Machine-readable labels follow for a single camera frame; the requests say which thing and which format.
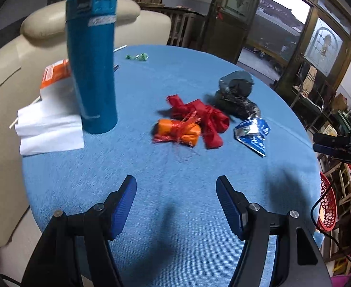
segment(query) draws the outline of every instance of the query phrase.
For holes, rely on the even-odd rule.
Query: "orange bundle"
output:
[[[174,141],[194,147],[201,135],[201,128],[197,124],[199,121],[200,118],[196,116],[196,113],[183,121],[159,119],[157,134],[155,134],[153,141]]]

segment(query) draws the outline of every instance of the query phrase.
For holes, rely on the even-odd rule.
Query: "red plastic basket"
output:
[[[320,173],[320,193],[323,195],[328,187],[330,187],[330,182],[328,181],[327,177]],[[322,199],[320,202],[320,205],[322,206],[324,210],[324,216],[323,220],[321,219],[321,215],[318,217],[318,225],[324,230],[324,231],[331,231],[336,223],[336,216],[337,216],[337,211],[336,211],[336,198],[335,198],[335,193],[334,190],[331,188],[330,191],[326,194],[326,196]]]

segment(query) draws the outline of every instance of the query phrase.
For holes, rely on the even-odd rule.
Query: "couch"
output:
[[[170,26],[166,15],[143,11],[132,0],[118,0],[114,47],[165,45]],[[0,247],[8,242],[28,208],[20,141],[9,125],[18,109],[39,96],[45,67],[67,56],[65,1],[29,15],[21,26],[20,36],[0,49]]]

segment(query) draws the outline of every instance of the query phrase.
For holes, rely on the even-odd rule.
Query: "white tissue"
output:
[[[73,92],[45,98],[18,111],[17,135],[20,154],[82,149],[84,136],[81,117]]]

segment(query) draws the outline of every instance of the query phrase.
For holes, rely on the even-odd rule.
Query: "blue wrapper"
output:
[[[236,140],[262,156],[266,156],[264,141],[269,132],[266,121],[258,117],[247,119],[234,128]]]

